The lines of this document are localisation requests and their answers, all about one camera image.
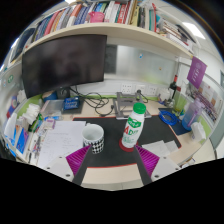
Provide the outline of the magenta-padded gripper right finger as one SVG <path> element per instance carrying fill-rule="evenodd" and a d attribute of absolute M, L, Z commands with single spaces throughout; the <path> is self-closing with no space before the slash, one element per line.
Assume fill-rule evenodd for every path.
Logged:
<path fill-rule="evenodd" d="M 134 147 L 134 155 L 144 185 L 180 170 L 180 167 L 168 157 L 159 157 L 138 145 Z"/>

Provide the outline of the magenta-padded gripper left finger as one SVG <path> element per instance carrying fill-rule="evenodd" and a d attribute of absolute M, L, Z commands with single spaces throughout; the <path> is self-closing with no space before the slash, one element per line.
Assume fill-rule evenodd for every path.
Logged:
<path fill-rule="evenodd" d="M 76 185 L 81 185 L 87 170 L 87 155 L 91 146 L 85 146 L 67 156 L 58 156 L 44 169 Z"/>

